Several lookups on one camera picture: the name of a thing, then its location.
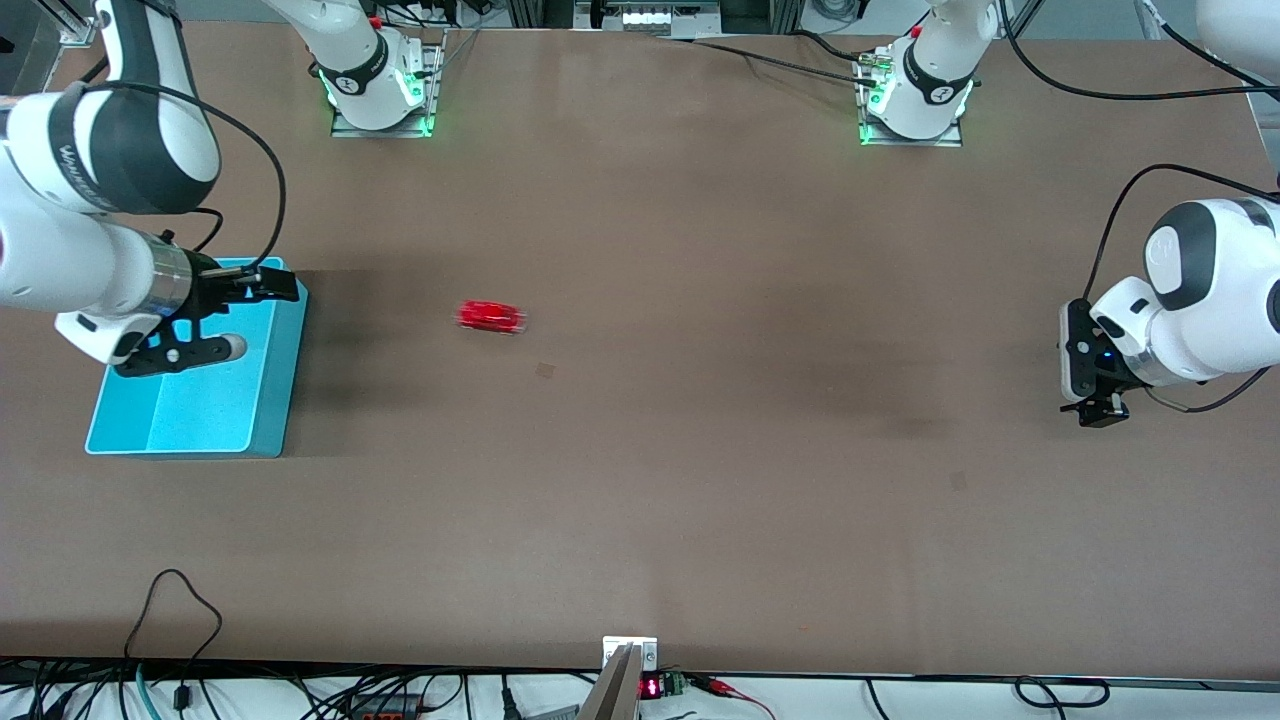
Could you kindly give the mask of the red beetle toy car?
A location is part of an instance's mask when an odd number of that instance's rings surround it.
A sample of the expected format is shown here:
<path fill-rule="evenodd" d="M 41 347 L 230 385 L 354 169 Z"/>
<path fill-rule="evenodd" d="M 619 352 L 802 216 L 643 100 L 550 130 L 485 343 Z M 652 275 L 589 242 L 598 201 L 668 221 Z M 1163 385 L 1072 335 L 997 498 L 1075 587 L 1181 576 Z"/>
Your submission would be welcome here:
<path fill-rule="evenodd" d="M 509 304 L 466 300 L 454 311 L 458 327 L 498 334 L 522 334 L 527 327 L 526 313 Z"/>

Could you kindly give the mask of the blue plastic box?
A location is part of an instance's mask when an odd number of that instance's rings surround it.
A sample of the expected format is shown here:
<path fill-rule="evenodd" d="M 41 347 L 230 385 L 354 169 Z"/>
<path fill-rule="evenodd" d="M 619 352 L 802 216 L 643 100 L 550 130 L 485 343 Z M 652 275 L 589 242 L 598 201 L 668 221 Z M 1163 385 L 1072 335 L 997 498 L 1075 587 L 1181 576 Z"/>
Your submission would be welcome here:
<path fill-rule="evenodd" d="M 246 258 L 214 259 L 243 266 Z M 280 258 L 257 266 L 292 272 Z M 297 302 L 232 304 L 201 323 L 204 337 L 236 333 L 248 343 L 234 361 L 177 374 L 125 378 L 105 370 L 84 441 L 87 454 L 147 460 L 266 459 L 282 454 L 308 291 Z"/>

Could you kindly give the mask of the black power strip red switches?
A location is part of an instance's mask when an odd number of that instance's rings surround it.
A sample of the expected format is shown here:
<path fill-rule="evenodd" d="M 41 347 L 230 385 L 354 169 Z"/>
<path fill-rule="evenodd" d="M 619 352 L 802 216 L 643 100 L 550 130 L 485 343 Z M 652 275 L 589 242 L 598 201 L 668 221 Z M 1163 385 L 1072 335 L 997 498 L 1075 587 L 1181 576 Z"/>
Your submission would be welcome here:
<path fill-rule="evenodd" d="M 346 707 L 347 720 L 417 720 L 422 701 L 407 692 L 356 694 Z"/>

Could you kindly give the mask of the metal rack with lights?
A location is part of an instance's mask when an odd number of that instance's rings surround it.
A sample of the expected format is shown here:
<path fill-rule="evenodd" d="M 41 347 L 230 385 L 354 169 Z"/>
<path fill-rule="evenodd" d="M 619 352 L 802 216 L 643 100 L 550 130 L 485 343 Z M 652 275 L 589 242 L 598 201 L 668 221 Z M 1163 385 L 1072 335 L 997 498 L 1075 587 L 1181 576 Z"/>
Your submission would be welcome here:
<path fill-rule="evenodd" d="M 695 40 L 722 35 L 718 0 L 573 0 L 572 29 Z"/>

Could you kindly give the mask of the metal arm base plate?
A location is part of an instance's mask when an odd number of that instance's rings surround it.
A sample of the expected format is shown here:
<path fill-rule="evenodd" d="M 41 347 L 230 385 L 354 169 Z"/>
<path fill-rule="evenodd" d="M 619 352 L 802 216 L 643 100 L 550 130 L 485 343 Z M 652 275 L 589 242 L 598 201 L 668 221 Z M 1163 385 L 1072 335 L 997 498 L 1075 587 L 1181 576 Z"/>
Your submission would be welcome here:
<path fill-rule="evenodd" d="M 390 27 L 378 31 L 388 44 L 387 67 L 360 96 L 325 83 L 335 138 L 429 138 L 442 88 L 444 46 L 425 44 Z"/>
<path fill-rule="evenodd" d="M 895 63 L 899 56 L 890 46 L 876 51 L 891 54 L 893 70 L 881 82 L 856 88 L 859 135 L 863 145 L 916 145 L 960 147 L 961 117 L 974 82 L 932 87 L 924 94 L 899 79 Z"/>

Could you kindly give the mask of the aluminium frame profile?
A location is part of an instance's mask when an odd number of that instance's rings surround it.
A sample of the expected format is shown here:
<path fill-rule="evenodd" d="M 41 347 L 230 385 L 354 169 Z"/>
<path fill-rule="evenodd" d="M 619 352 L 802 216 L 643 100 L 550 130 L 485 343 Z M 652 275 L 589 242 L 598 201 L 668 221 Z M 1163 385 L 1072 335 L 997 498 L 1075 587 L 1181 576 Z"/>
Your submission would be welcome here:
<path fill-rule="evenodd" d="M 93 0 L 31 0 L 63 47 L 88 47 L 97 32 Z"/>

